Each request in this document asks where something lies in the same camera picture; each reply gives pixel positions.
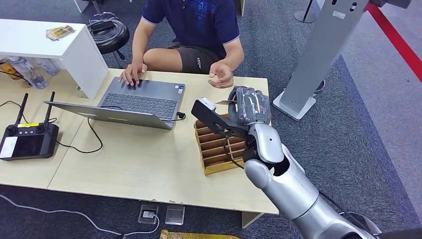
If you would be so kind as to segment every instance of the stool leg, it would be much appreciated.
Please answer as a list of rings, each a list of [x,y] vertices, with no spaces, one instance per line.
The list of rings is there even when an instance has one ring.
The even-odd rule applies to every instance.
[[[120,63],[119,63],[119,61],[118,61],[118,55],[117,55],[117,53],[114,51],[113,52],[113,56],[114,56],[114,59],[116,60],[116,63],[117,63],[117,67],[119,68],[119,69],[123,69],[123,67],[122,66],[120,66]]]
[[[98,2],[96,0],[92,0],[95,10],[97,11],[98,14],[101,14],[103,11],[101,11],[100,6],[98,6]]]

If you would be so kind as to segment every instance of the white cable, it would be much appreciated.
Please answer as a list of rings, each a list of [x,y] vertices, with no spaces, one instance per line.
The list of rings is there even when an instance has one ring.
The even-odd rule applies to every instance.
[[[0,198],[5,199],[6,201],[8,201],[9,203],[11,203],[15,207],[31,209],[31,210],[39,211],[39,212],[42,212],[42,213],[73,213],[73,214],[79,214],[79,215],[84,216],[86,219],[88,219],[88,221],[90,221],[90,223],[92,225],[94,225],[94,227],[97,230],[99,230],[99,231],[106,232],[106,233],[112,233],[112,234],[115,234],[115,235],[122,235],[122,233],[117,233],[117,232],[113,232],[113,231],[109,231],[109,230],[106,230],[106,229],[99,228],[87,215],[85,215],[85,214],[83,214],[81,212],[74,212],[74,211],[68,211],[68,210],[46,211],[46,210],[42,210],[42,209],[39,209],[39,208],[33,208],[33,207],[29,207],[29,206],[23,206],[23,205],[16,204],[14,201],[10,200],[8,197],[6,197],[6,196],[4,196],[2,194],[0,194]],[[150,232],[132,232],[132,233],[124,234],[124,235],[125,236],[128,236],[128,235],[134,235],[134,234],[150,234],[150,233],[154,233],[158,229],[158,227],[160,226],[160,219],[155,214],[153,216],[157,219],[157,226],[155,227],[155,229],[153,231],[150,231]]]

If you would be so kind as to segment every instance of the person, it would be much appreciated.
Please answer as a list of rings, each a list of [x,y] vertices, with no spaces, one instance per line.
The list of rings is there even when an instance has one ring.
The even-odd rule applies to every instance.
[[[167,48],[146,51],[164,17],[176,38]],[[233,0],[147,0],[135,30],[132,63],[121,74],[128,85],[151,71],[209,74],[216,88],[233,86],[233,71],[243,61]]]

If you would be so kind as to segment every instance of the floor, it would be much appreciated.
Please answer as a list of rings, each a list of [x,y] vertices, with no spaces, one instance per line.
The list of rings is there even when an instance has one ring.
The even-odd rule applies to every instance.
[[[90,5],[80,14],[73,1],[1,1],[3,18],[86,23],[94,13]],[[312,24],[293,18],[296,11],[306,7],[307,1],[245,2],[245,16],[238,17],[245,61],[235,75],[268,78],[272,100],[287,85],[312,31]],[[116,13],[133,32],[144,3],[145,0],[133,3],[106,0],[102,8]],[[412,4],[415,5],[410,13],[394,8],[387,8],[385,13],[397,15],[393,24],[403,27],[399,32],[420,54],[418,34],[422,31],[420,25],[412,22],[419,19],[417,12],[422,7],[416,1]],[[313,11],[318,11],[316,4]],[[422,190],[414,183],[421,177],[418,172],[422,154],[418,144],[422,131],[417,124],[421,111],[412,109],[420,109],[422,85],[370,17],[362,18],[343,56],[327,75],[326,89],[317,96],[317,104],[306,117],[295,122],[273,109],[272,124],[319,189],[349,210],[366,215],[383,231],[417,228],[421,227]],[[173,37],[170,26],[164,22],[157,26],[149,47],[165,46]],[[131,40],[122,52],[127,56],[124,64],[128,64]],[[109,67],[116,67],[111,56],[105,56],[105,60]],[[83,211],[107,229],[122,232],[151,229],[136,222],[140,209],[136,200],[5,185],[0,186],[0,193],[17,203],[47,210]],[[18,209],[3,200],[0,205],[0,238],[112,238],[79,216]],[[165,210],[166,205],[160,204],[161,219]],[[160,229],[243,239],[300,238],[289,222],[275,215],[265,215],[242,230],[239,212],[190,206],[183,226],[161,224]],[[156,239],[158,233],[130,238]]]

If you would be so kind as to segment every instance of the knee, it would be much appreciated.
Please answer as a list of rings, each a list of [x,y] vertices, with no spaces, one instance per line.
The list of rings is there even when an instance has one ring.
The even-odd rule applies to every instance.
[[[160,49],[150,49],[147,52],[145,52],[143,60],[144,60],[144,64],[148,66],[149,70],[158,70],[157,68],[159,68],[159,59],[160,59],[160,54],[159,54]]]

